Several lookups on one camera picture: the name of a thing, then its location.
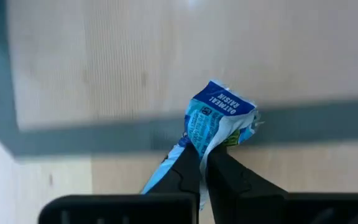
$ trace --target gray frame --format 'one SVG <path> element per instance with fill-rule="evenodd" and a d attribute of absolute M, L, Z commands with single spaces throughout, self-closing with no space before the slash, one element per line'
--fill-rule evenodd
<path fill-rule="evenodd" d="M 20 131 L 6 19 L 5 2 L 0 1 L 0 141 L 14 156 L 168 151 L 178 140 L 183 131 L 182 114 L 156 120 Z M 358 100 L 261 111 L 265 124 L 248 144 L 358 139 Z"/>

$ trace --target light wood floor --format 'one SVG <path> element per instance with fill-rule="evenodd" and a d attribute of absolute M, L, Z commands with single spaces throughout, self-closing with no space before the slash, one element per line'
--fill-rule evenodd
<path fill-rule="evenodd" d="M 262 106 L 358 98 L 358 1 L 74 2 L 8 1 L 22 129 L 182 113 L 210 78 Z M 286 190 L 358 192 L 358 141 L 230 153 Z M 135 194 L 164 156 L 14 160 L 0 144 L 0 223 L 35 223 L 60 195 Z"/>

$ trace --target blue wrapper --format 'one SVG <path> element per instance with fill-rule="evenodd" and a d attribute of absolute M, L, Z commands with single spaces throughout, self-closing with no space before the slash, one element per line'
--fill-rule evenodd
<path fill-rule="evenodd" d="M 255 104 L 242 99 L 217 81 L 208 85 L 190 100 L 185 113 L 185 132 L 160 167 L 147 182 L 142 193 L 147 193 L 164 177 L 191 142 L 200 157 L 200 208 L 208 199 L 205 181 L 208 154 L 219 144 L 240 144 L 255 133 L 258 111 Z"/>

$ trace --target wooden surface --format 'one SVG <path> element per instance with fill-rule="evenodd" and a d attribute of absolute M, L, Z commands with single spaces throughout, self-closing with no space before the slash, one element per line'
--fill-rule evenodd
<path fill-rule="evenodd" d="M 22 128 L 182 113 L 210 78 L 262 106 L 358 98 L 358 1 L 109 2 L 8 1 Z M 230 153 L 286 190 L 358 192 L 358 141 Z M 22 161 L 0 145 L 0 223 L 35 223 L 64 194 L 135 194 L 164 156 Z"/>

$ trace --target snack wrapper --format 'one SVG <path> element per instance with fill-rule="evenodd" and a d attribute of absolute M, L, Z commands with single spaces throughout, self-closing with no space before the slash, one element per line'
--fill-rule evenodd
<path fill-rule="evenodd" d="M 168 157 L 160 164 L 147 182 L 142 193 L 147 193 L 179 158 L 186 144 L 191 142 L 200 157 L 200 209 L 208 200 L 206 186 L 206 163 L 208 154 L 219 144 L 235 146 L 249 139 L 255 133 L 259 119 L 255 104 L 244 100 L 217 81 L 195 95 L 185 113 L 185 132 L 174 145 Z"/>

